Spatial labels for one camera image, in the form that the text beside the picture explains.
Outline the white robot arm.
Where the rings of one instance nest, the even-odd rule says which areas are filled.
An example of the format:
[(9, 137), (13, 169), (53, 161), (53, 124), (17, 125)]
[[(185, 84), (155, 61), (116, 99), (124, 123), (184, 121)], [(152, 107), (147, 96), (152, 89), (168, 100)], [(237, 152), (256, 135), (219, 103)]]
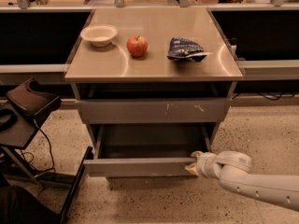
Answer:
[(299, 211), (298, 175), (252, 174), (251, 157), (235, 151), (194, 151), (192, 157), (196, 161), (185, 166), (190, 174), (217, 179), (223, 189), (232, 193)]

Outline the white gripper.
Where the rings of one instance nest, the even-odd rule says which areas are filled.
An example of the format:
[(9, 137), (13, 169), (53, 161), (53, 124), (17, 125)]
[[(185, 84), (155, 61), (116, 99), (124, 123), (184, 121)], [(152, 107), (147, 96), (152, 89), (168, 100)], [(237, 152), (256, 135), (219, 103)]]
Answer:
[(185, 166), (185, 170), (191, 175), (202, 175), (205, 178), (218, 179), (221, 176), (222, 163), (218, 162), (218, 156), (209, 152), (194, 151), (191, 157), (196, 158), (196, 164)]

